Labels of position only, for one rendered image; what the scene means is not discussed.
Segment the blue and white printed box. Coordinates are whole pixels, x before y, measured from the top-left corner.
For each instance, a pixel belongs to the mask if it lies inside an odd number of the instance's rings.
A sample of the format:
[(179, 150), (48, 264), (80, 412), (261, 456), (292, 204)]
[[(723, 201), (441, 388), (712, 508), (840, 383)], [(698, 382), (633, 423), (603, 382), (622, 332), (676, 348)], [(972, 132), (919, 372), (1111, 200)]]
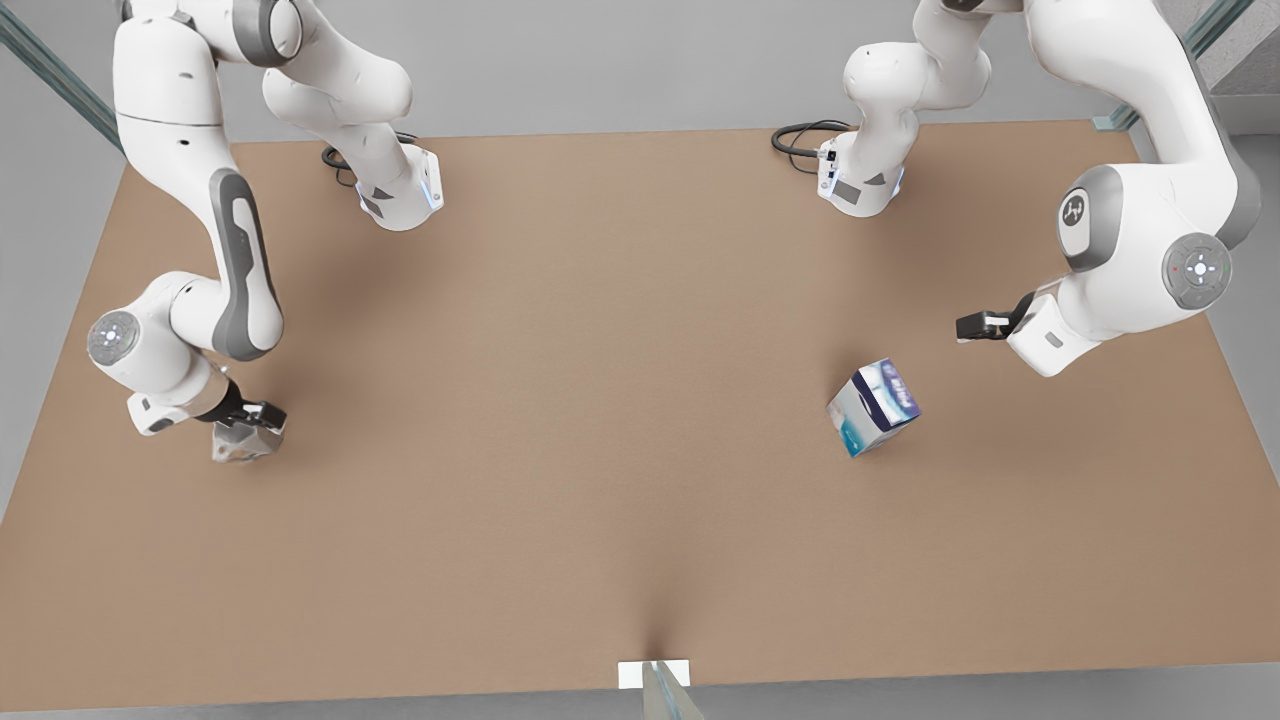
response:
[(886, 442), (922, 410), (890, 359), (859, 368), (827, 405), (828, 416), (850, 456)]

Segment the silver frame post with white foot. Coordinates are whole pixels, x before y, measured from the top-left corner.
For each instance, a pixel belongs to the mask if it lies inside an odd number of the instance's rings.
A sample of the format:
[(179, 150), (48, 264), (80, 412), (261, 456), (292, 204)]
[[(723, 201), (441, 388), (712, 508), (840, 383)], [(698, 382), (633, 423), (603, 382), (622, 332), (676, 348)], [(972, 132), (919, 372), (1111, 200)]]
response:
[(641, 691), (643, 720), (707, 720), (687, 691), (689, 660), (621, 661), (617, 673), (620, 689)]

